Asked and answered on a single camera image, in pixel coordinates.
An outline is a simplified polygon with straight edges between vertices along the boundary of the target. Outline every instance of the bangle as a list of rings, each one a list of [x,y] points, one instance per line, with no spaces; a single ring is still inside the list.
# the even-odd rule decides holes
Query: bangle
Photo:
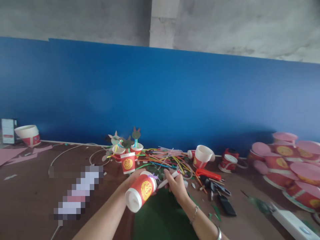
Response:
[[[193,224],[194,219],[196,218],[196,215],[197,215],[197,212],[198,212],[198,208],[199,208],[199,206],[196,206],[195,209],[194,209],[193,218],[192,218],[192,220],[190,221],[190,224],[191,224],[191,225]]]
[[[221,240],[221,238],[222,238],[222,235],[221,235],[221,230],[220,230],[220,228],[216,225],[216,224],[214,224],[216,227],[217,227],[217,229],[218,229],[218,238],[217,238],[217,240]]]

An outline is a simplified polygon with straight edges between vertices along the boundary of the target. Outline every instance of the black phone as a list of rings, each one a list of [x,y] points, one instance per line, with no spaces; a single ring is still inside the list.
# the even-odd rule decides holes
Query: black phone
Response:
[[[234,211],[234,209],[231,206],[231,204],[230,204],[229,200],[227,199],[227,197],[225,197],[223,195],[218,195],[218,199],[219,199],[219,202],[222,205],[222,208],[223,208],[224,212],[227,215],[233,216],[233,217],[237,216],[236,212]]]

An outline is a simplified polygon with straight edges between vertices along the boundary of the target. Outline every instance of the hand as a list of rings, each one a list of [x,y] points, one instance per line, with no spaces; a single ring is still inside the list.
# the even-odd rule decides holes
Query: hand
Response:
[[[121,185],[126,189],[126,191],[131,187],[131,185],[137,180],[140,174],[146,171],[145,168],[135,170]]]
[[[169,183],[169,191],[174,194],[178,203],[181,205],[184,201],[189,198],[186,187],[184,186],[183,177],[181,174],[173,178],[171,174],[174,171],[169,172],[167,169],[164,170],[164,174]]]

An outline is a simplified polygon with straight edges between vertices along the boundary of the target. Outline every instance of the paper scraps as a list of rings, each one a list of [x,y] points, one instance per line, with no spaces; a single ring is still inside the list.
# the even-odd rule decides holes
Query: paper scraps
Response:
[[[18,148],[18,149],[0,149],[0,166],[8,162],[18,154],[22,153],[27,148]]]
[[[14,178],[15,176],[17,176],[17,174],[13,174],[12,176],[6,177],[6,178],[4,179],[4,181],[5,181],[5,180],[8,180],[8,179],[10,179],[10,178]]]
[[[10,164],[14,164],[14,163],[18,163],[18,162],[23,162],[25,160],[29,160],[29,159],[32,159],[32,158],[36,158],[38,156],[38,154],[32,154],[32,155],[29,155],[29,156],[26,156],[26,157],[17,157],[17,158],[14,158],[14,159],[11,159],[9,162],[6,163],[5,166],[7,165],[10,165]]]
[[[52,146],[48,146],[48,147],[44,147],[44,148],[34,148],[33,149],[33,154],[35,153],[39,153],[39,152],[43,152],[43,151],[46,151],[46,150],[49,150],[49,149],[52,149]]]

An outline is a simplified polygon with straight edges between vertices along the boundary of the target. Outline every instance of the stack of paper cups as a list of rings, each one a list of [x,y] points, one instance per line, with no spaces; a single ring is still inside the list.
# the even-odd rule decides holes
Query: stack of paper cups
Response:
[[[133,144],[131,146],[131,148],[130,148],[131,152],[134,152],[135,155],[139,155],[143,149],[143,145],[141,143],[138,143],[136,147],[134,147],[134,146],[135,146],[135,144]]]
[[[156,180],[152,177],[150,172],[143,171],[138,179],[126,192],[126,202],[131,212],[138,212],[151,194],[157,189]]]
[[[193,166],[195,168],[204,168],[207,165],[207,162],[209,162],[211,159],[212,155],[213,151],[210,148],[203,145],[198,145],[193,160]]]
[[[39,130],[36,125],[18,127],[14,131],[29,147],[35,147],[40,144]]]

